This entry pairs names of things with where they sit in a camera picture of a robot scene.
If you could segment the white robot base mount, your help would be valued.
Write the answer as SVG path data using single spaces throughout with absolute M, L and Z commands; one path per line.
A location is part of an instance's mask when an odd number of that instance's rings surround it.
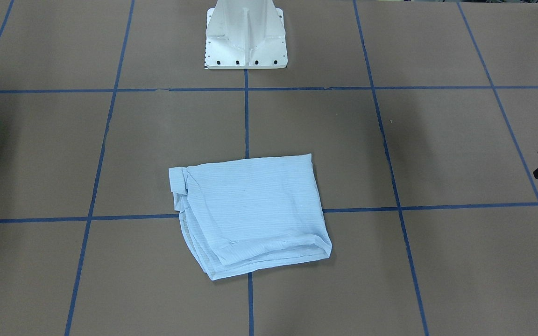
M 207 70 L 288 66 L 284 13 L 272 0 L 218 0 L 205 17 Z

